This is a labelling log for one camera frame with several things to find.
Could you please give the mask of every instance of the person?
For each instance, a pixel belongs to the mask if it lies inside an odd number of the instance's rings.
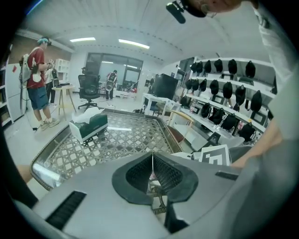
[[[54,104],[54,101],[55,101],[55,90],[53,90],[52,88],[54,87],[53,81],[56,80],[56,79],[58,79],[58,77],[57,77],[57,70],[55,69],[55,63],[54,63],[53,60],[49,60],[48,64],[53,65],[53,68],[48,69],[45,72],[47,96],[48,96],[48,100],[49,101],[50,101],[50,96],[51,96],[50,103],[52,105],[55,105]]]
[[[113,88],[115,87],[116,81],[117,81],[117,70],[114,70],[113,72],[110,72],[107,75],[106,84],[107,84],[108,81],[113,81],[113,86],[112,86],[112,89],[111,89],[110,94],[109,94],[110,95],[110,100],[112,100],[113,99]],[[109,91],[105,90],[106,100],[109,100],[108,93],[109,93]]]
[[[44,80],[44,72],[53,68],[53,65],[49,63],[45,64],[44,62],[44,50],[47,49],[48,43],[48,37],[41,37],[37,41],[38,47],[34,48],[28,56],[28,67],[32,69],[30,79],[27,81],[28,97],[42,131],[47,127],[53,127],[59,123],[58,119],[51,116]],[[43,110],[43,113],[47,117],[47,122],[42,120],[40,110]]]
[[[187,12],[197,17],[215,16],[237,9],[245,0],[182,0]],[[268,105],[274,118],[260,140],[232,166],[242,168],[248,159],[262,155],[282,141],[299,139],[299,58],[282,27],[258,0],[252,4],[263,44],[276,72],[278,94]]]

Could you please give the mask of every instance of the black slot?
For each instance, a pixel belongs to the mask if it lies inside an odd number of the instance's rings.
[[[231,174],[231,173],[226,173],[226,172],[222,172],[222,171],[218,171],[215,175],[219,176],[219,177],[226,178],[226,179],[234,180],[234,181],[236,181],[239,176],[237,174]]]
[[[86,194],[83,192],[72,192],[48,217],[46,222],[51,224],[53,227],[62,230],[85,196]]]

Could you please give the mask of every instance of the tissue box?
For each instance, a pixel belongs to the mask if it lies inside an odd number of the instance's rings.
[[[96,114],[90,118],[89,124],[85,122],[74,123],[74,121],[70,121],[69,125],[72,135],[80,143],[83,143],[90,137],[106,128],[108,126],[108,119],[107,115],[105,114]]]

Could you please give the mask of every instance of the ceiling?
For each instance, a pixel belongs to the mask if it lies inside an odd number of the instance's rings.
[[[171,0],[44,0],[21,28],[75,51],[104,52],[169,64],[193,56],[243,57],[269,61],[249,3],[213,19],[185,13],[179,24],[165,9]],[[96,41],[70,42],[95,37]],[[130,40],[150,49],[119,43]]]

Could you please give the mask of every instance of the sneaker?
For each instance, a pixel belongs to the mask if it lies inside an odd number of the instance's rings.
[[[52,127],[54,127],[55,125],[58,125],[59,122],[60,122],[60,120],[53,118],[52,122],[49,123],[49,127],[52,128]]]
[[[44,122],[44,124],[43,125],[41,125],[41,131],[44,131],[46,128],[48,128],[49,127],[49,124],[48,124],[48,122]]]

